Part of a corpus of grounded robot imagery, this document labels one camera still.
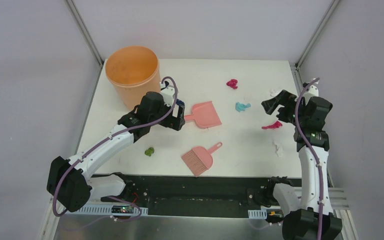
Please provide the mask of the cyan paper scrap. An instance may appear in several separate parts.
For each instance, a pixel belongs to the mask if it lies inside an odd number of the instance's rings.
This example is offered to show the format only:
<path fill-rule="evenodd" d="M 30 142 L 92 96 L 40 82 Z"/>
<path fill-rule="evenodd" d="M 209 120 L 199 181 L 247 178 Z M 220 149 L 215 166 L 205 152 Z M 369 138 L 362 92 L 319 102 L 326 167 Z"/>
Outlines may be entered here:
<path fill-rule="evenodd" d="M 244 103 L 236 102 L 235 104 L 235 110 L 237 112 L 244 112 L 246 109 L 250 107 L 251 107 L 250 103 L 244 104 Z"/>

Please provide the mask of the magenta paper scrap top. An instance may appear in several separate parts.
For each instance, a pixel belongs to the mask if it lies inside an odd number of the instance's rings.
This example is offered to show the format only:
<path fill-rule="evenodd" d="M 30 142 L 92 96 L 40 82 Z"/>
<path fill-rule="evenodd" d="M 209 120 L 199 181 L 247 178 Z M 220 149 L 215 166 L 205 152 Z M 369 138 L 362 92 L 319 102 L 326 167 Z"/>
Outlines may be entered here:
<path fill-rule="evenodd" d="M 238 88 L 238 80 L 233 78 L 229 80 L 226 85 L 231 89 L 236 90 Z"/>

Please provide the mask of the pink plastic dustpan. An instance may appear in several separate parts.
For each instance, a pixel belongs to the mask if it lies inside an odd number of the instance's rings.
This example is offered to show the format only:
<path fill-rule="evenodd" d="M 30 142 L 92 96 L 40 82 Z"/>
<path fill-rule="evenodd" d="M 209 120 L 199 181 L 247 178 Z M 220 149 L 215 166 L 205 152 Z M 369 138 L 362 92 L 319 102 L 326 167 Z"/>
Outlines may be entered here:
<path fill-rule="evenodd" d="M 194 121 L 200 129 L 207 129 L 222 124 L 212 101 L 196 103 L 191 108 L 191 114 L 185 115 L 186 122 Z"/>

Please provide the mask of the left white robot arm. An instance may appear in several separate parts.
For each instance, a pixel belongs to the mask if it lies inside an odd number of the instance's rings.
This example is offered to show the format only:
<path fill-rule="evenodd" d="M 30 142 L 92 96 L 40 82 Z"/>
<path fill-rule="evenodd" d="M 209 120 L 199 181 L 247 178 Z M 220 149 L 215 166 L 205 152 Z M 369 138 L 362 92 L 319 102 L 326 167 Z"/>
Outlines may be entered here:
<path fill-rule="evenodd" d="M 114 196 L 120 202 L 132 198 L 133 189 L 121 173 L 94 177 L 95 172 L 115 154 L 136 143 L 154 125 L 180 131 L 185 124 L 185 104 L 168 93 L 147 92 L 140 104 L 123 115 L 109 133 L 92 147 L 68 159 L 58 156 L 51 162 L 47 191 L 53 203 L 76 212 L 90 200 Z"/>

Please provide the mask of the magenta paper scrap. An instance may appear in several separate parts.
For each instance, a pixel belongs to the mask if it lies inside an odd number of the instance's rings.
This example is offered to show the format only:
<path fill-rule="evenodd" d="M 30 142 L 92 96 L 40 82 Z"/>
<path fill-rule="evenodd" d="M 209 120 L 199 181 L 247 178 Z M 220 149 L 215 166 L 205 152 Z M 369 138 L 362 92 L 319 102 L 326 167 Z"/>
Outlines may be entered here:
<path fill-rule="evenodd" d="M 238 88 L 238 80 L 233 78 L 229 80 L 226 85 L 231 89 L 236 90 Z"/>
<path fill-rule="evenodd" d="M 277 120 L 273 124 L 262 126 L 261 128 L 263 130 L 273 130 L 273 129 L 281 128 L 282 126 L 283 126 L 283 124 L 279 120 Z"/>

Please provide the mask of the white paper scrap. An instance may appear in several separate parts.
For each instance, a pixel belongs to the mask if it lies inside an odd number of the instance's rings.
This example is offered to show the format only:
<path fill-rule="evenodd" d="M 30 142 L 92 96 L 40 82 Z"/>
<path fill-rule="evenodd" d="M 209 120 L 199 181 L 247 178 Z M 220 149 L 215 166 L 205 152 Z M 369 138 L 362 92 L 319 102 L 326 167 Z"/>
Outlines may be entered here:
<path fill-rule="evenodd" d="M 271 97 L 276 97 L 282 90 L 279 88 L 271 88 L 269 90 L 270 96 Z"/>
<path fill-rule="evenodd" d="M 283 145 L 277 141 L 273 141 L 273 145 L 275 147 L 275 153 L 278 158 L 281 158 L 284 155 Z"/>

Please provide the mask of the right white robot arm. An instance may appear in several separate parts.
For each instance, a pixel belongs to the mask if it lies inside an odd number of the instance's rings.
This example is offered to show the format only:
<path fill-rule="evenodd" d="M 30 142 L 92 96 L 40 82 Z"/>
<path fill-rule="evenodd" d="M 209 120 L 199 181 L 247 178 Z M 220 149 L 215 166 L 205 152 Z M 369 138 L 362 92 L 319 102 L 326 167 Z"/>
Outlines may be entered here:
<path fill-rule="evenodd" d="M 343 221 L 334 215 L 328 188 L 327 162 L 329 136 L 323 130 L 333 104 L 316 96 L 301 100 L 286 90 L 261 103 L 271 115 L 295 126 L 294 141 L 301 165 L 301 196 L 285 177 L 274 177 L 264 190 L 264 200 L 278 204 L 284 214 L 282 237 L 285 240 L 334 240 Z"/>

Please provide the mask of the pink hand brush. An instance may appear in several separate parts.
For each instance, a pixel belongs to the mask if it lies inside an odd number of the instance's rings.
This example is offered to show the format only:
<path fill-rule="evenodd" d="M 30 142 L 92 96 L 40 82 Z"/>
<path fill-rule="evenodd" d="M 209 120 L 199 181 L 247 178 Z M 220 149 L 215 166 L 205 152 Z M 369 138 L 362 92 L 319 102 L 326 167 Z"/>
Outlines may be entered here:
<path fill-rule="evenodd" d="M 213 166 L 214 160 L 212 154 L 222 146 L 222 142 L 218 142 L 208 149 L 203 146 L 195 146 L 181 155 L 181 159 L 191 173 L 195 177 L 198 177 Z"/>

